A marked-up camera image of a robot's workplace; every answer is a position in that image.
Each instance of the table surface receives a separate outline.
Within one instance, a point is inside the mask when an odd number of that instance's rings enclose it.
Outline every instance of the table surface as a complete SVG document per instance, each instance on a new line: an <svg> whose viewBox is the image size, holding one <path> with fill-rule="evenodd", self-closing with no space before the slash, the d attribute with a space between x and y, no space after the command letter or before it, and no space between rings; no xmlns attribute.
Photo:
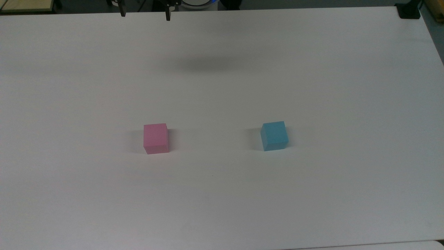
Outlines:
<svg viewBox="0 0 444 250"><path fill-rule="evenodd" d="M2 249L444 238L444 67L394 7L0 16ZM263 152L262 123L290 145ZM146 155L143 125L171 152Z"/></svg>
<svg viewBox="0 0 444 250"><path fill-rule="evenodd" d="M444 250L444 246L436 241L402 242L363 246L336 246L323 250Z"/></svg>
<svg viewBox="0 0 444 250"><path fill-rule="evenodd" d="M51 11L53 0L7 0L2 12Z"/></svg>

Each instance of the block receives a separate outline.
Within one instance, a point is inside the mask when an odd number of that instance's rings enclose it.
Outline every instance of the block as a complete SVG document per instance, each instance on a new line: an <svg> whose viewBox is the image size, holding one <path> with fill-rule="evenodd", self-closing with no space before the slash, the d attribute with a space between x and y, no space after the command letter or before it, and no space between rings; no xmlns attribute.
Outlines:
<svg viewBox="0 0 444 250"><path fill-rule="evenodd" d="M143 126L143 147L147 154L168 153L168 129L165 123Z"/></svg>
<svg viewBox="0 0 444 250"><path fill-rule="evenodd" d="M264 151L284 149L288 144L285 123L283 121L264 123L261 138Z"/></svg>

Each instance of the foam block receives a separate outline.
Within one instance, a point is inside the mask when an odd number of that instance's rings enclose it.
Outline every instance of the foam block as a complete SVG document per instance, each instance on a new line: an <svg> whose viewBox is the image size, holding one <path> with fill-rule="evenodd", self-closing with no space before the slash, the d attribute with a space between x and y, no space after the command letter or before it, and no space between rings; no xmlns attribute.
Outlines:
<svg viewBox="0 0 444 250"><path fill-rule="evenodd" d="M287 130L283 121L264 123L261 137L264 151L284 149L288 144Z"/></svg>
<svg viewBox="0 0 444 250"><path fill-rule="evenodd" d="M143 147L147 154L168 153L168 129L165 123L143 126Z"/></svg>

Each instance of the black bracket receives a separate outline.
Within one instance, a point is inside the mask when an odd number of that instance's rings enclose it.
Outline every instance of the black bracket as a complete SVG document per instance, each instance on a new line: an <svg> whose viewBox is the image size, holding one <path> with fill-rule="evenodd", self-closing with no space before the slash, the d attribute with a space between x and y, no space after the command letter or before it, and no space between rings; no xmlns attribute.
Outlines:
<svg viewBox="0 0 444 250"><path fill-rule="evenodd" d="M125 5L125 0L113 0L113 1L117 3L117 5L119 6L120 15L126 16L127 7ZM142 6L145 4L145 1L143 1L142 5L140 6L139 11L142 8ZM165 7L165 14L167 21L171 20L171 11L175 10L176 6L182 4L182 0L157 0L157 1L160 2Z"/></svg>
<svg viewBox="0 0 444 250"><path fill-rule="evenodd" d="M395 4L398 9L398 15L401 19L419 19L421 14L419 13L418 4L422 0L411 0L406 4Z"/></svg>
<svg viewBox="0 0 444 250"><path fill-rule="evenodd" d="M117 5L119 6L120 15L126 16L127 15L127 6L125 5L125 0L113 0Z"/></svg>
<svg viewBox="0 0 444 250"><path fill-rule="evenodd" d="M182 0L157 0L165 7L166 20L171 20L171 11L176 9L176 6L182 4Z"/></svg>

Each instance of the black clamp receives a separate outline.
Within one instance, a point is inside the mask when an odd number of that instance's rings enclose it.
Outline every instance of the black clamp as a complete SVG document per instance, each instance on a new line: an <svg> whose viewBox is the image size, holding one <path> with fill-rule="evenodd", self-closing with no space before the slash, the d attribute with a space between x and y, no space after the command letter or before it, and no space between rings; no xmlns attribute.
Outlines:
<svg viewBox="0 0 444 250"><path fill-rule="evenodd" d="M182 0L157 0L165 7L166 20L171 20L171 11L182 4Z"/></svg>
<svg viewBox="0 0 444 250"><path fill-rule="evenodd" d="M419 13L418 4L422 0L411 0L406 4L395 4L398 9L398 15L401 19L419 19L421 14Z"/></svg>

